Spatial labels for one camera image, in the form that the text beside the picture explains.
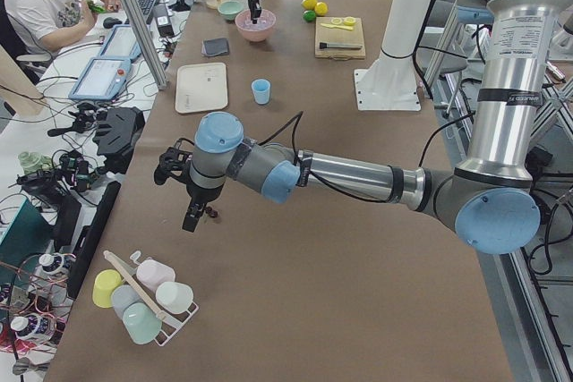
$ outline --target yellow cup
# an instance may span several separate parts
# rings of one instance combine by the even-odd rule
[[[122,282],[119,272],[112,268],[99,272],[91,295],[94,304],[100,308],[111,308],[111,294]]]

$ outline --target desk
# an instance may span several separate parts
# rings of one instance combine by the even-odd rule
[[[413,168],[436,128],[420,113],[359,112],[352,71],[379,54],[391,0],[324,0],[363,19],[366,60],[313,55],[301,0],[262,0],[278,17],[250,44],[197,0],[138,142],[115,210],[47,373],[46,382],[508,381],[512,379],[475,253],[437,221],[404,207],[366,204],[319,189],[282,205],[227,181],[196,233],[181,230],[184,186],[153,183],[158,156],[192,138],[202,115],[175,113],[175,77],[204,63],[201,41],[227,37],[227,111],[262,140],[299,110],[297,144],[321,153]],[[252,79],[272,82],[257,106]],[[288,144],[288,135],[282,136]],[[427,165],[448,168],[435,141]],[[132,343],[112,310],[91,302],[101,251],[142,250],[190,284],[200,310],[165,347]]]

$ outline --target lime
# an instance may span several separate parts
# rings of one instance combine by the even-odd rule
[[[346,26],[354,26],[356,24],[356,18],[355,17],[345,17],[344,21]]]
[[[316,20],[316,12],[315,11],[304,11],[303,18],[306,22],[313,22]]]
[[[319,17],[323,17],[329,11],[329,6],[324,2],[319,2],[314,6],[314,11]]]
[[[301,5],[303,6],[304,9],[310,10],[314,9],[314,6],[316,6],[318,2],[319,2],[318,0],[303,0],[301,2]]]

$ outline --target light blue bowl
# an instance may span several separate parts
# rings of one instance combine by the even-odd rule
[[[244,5],[238,0],[227,0],[217,7],[221,16],[228,21],[232,21],[244,9]]]

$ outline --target green vegetable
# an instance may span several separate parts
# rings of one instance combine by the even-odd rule
[[[106,8],[104,8],[103,6],[99,6],[98,4],[94,4],[93,0],[88,0],[88,7],[90,8],[90,11],[94,12],[94,13],[106,13]]]

